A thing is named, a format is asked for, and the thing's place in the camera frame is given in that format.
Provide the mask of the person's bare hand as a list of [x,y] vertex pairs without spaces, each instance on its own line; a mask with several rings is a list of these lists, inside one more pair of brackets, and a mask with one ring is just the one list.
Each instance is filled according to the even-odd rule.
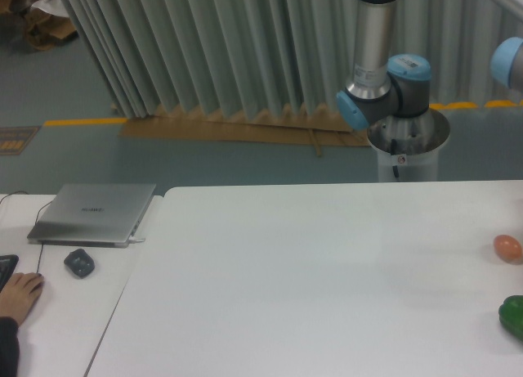
[[11,317],[21,326],[42,294],[45,278],[37,273],[15,273],[1,290],[1,317]]

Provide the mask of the dark sleeved forearm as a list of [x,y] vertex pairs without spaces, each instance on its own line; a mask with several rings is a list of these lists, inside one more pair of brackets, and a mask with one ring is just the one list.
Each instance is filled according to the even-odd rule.
[[18,329],[11,317],[1,318],[1,376],[17,376],[20,359]]

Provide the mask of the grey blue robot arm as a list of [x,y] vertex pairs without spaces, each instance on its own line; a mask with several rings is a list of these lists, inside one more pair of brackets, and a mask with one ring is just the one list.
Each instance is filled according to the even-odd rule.
[[[522,0],[493,0],[522,20]],[[363,130],[389,115],[413,118],[429,108],[431,66],[423,57],[389,57],[399,0],[357,0],[352,76],[336,95],[342,119]],[[491,75],[504,87],[522,92],[522,38],[508,38],[495,50]]]

